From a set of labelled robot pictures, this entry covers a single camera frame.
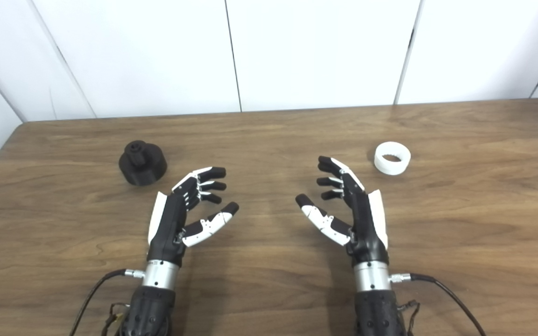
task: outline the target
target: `silver metal cylinder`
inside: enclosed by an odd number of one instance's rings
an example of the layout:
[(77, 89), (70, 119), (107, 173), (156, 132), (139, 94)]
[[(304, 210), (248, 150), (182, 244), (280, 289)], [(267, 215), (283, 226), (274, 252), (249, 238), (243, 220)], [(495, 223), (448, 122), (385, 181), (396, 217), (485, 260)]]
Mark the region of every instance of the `silver metal cylinder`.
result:
[(145, 278), (142, 281), (143, 286), (171, 289), (176, 286), (177, 271), (180, 267), (163, 260), (149, 260)]
[(354, 278), (357, 292), (391, 289), (389, 271), (385, 262), (361, 262), (354, 266)]

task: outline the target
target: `black plastic part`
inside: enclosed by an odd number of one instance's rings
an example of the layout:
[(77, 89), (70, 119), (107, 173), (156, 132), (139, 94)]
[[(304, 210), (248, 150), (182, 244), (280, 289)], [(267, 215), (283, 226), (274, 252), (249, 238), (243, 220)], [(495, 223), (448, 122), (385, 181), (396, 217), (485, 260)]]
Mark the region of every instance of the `black plastic part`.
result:
[(198, 199), (198, 197), (192, 197), (188, 201), (188, 205), (186, 205), (186, 208), (188, 208), (188, 211), (190, 211), (194, 209), (194, 207), (197, 206), (197, 204), (199, 203), (200, 203), (200, 200)]
[(406, 336), (404, 318), (393, 291), (358, 292), (354, 296), (356, 336)]
[(333, 200), (334, 198), (341, 198), (342, 193), (338, 193), (337, 191), (329, 190), (325, 191), (324, 193), (321, 193), (321, 198), (323, 200)]
[(201, 185), (201, 191), (207, 190), (226, 190), (228, 185), (223, 182), (213, 181), (213, 183)]
[(221, 197), (217, 196), (215, 194), (208, 194), (208, 195), (201, 194), (200, 200), (201, 201), (209, 201), (209, 202), (215, 203), (215, 204), (220, 204), (221, 201), (222, 201)]
[(200, 221), (190, 223), (184, 227), (184, 237), (196, 236), (203, 232), (203, 224)]
[(342, 183), (338, 182), (338, 181), (334, 181), (330, 178), (318, 178), (317, 179), (317, 185), (321, 185), (323, 187), (327, 187), (327, 186), (330, 186), (330, 187), (335, 187), (335, 188), (341, 188), (342, 187)]
[(240, 206), (236, 202), (229, 202), (229, 204), (222, 208), (220, 212), (231, 213), (231, 215), (233, 216), (236, 212), (238, 212), (238, 210), (240, 210)]
[(350, 229), (352, 228), (350, 225), (346, 224), (344, 221), (337, 217), (333, 217), (333, 221), (331, 221), (331, 229), (337, 233), (341, 233), (344, 236), (350, 236)]
[(186, 223), (186, 203), (178, 194), (167, 196), (165, 208), (159, 222), (159, 228), (153, 239), (147, 255), (149, 260), (163, 260), (182, 266), (182, 257), (186, 245), (181, 239), (176, 239)]
[(340, 167), (337, 164), (333, 163), (331, 157), (320, 156), (317, 168), (319, 168), (319, 170), (322, 172), (331, 173), (338, 178), (340, 176)]
[(211, 179), (222, 179), (226, 176), (226, 168), (223, 167), (211, 167), (210, 170), (200, 173), (198, 179), (201, 183), (206, 182)]
[(132, 185), (155, 183), (167, 170), (167, 162), (161, 149), (141, 140), (126, 145), (118, 164), (126, 181)]
[(138, 287), (121, 326), (122, 333), (126, 336), (171, 335), (171, 313), (175, 301), (176, 293), (169, 289)]
[(352, 257), (352, 265), (370, 261), (385, 262), (389, 265), (389, 254), (375, 230), (367, 194), (364, 192), (353, 193), (351, 201), (352, 216), (354, 217), (352, 227), (354, 240), (351, 239), (346, 244), (346, 252)]
[(298, 204), (300, 208), (305, 205), (314, 206), (312, 200), (310, 200), (310, 198), (308, 198), (308, 196), (306, 196), (305, 194), (299, 194), (298, 196), (296, 196), (296, 204)]
[(186, 181), (182, 182), (181, 185), (178, 185), (173, 192), (185, 196), (194, 196), (195, 193), (198, 193), (197, 189), (197, 179), (196, 178), (187, 178)]

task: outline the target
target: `white cylinder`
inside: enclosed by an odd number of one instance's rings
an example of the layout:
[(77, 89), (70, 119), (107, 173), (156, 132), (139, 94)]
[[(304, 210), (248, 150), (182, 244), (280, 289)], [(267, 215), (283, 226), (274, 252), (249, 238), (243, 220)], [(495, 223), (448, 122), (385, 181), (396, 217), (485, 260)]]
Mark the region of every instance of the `white cylinder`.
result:
[[(383, 155), (392, 155), (400, 159), (399, 162), (387, 160)], [(410, 151), (398, 142), (384, 142), (375, 149), (375, 167), (387, 175), (399, 175), (406, 170), (410, 163)]]

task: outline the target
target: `black 3d printed object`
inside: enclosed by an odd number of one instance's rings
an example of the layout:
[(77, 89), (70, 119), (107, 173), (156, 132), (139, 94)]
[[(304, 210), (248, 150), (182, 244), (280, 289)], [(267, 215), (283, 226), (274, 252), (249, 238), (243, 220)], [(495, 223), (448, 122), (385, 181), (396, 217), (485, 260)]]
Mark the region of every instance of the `black 3d printed object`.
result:
[(128, 143), (120, 157), (120, 170), (133, 185), (150, 185), (167, 170), (167, 162), (159, 146), (135, 140)]

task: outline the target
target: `black fingertip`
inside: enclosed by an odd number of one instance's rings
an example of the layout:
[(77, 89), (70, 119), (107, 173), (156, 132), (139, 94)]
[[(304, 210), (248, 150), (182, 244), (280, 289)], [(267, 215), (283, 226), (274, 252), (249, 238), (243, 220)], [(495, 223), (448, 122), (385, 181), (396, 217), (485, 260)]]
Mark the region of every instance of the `black fingertip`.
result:
[(221, 209), (221, 212), (229, 212), (233, 215), (235, 215), (236, 212), (240, 209), (240, 206), (236, 202), (230, 202), (230, 204), (226, 205), (225, 208)]
[(341, 193), (338, 193), (333, 190), (325, 191), (321, 194), (323, 200), (333, 200), (334, 198), (341, 198)]
[(214, 179), (222, 179), (222, 178), (225, 178), (225, 176), (226, 176), (226, 168), (213, 167), (213, 168), (211, 168), (211, 170), (209, 170), (208, 173), (211, 174), (212, 178), (214, 178)]
[(314, 206), (314, 203), (312, 202), (312, 200), (310, 200), (310, 198), (308, 198), (308, 196), (306, 196), (305, 194), (299, 194), (298, 196), (296, 196), (296, 203), (298, 204), (300, 208), (302, 208), (305, 205)]
[(320, 156), (319, 157), (319, 163), (324, 163), (324, 164), (333, 164), (333, 161), (331, 161), (331, 157), (327, 157), (327, 156)]
[(213, 183), (210, 183), (210, 184), (203, 184), (201, 186), (201, 190), (202, 191), (207, 191), (207, 190), (226, 190), (227, 187), (228, 186), (225, 183), (218, 182), (218, 181), (213, 181)]
[(209, 201), (209, 202), (215, 203), (215, 204), (220, 204), (221, 203), (221, 197), (217, 196), (215, 194), (202, 195), (201, 200)]
[(329, 185), (329, 182), (330, 182), (329, 178), (318, 178), (317, 179), (317, 184), (321, 185), (323, 187)]
[(320, 171), (333, 174), (333, 169), (331, 166), (328, 166), (327, 164), (320, 163), (317, 165), (317, 168), (319, 168)]
[(226, 185), (223, 182), (215, 181), (213, 183), (213, 189), (215, 189), (215, 190), (226, 190), (227, 187), (228, 187), (228, 185)]

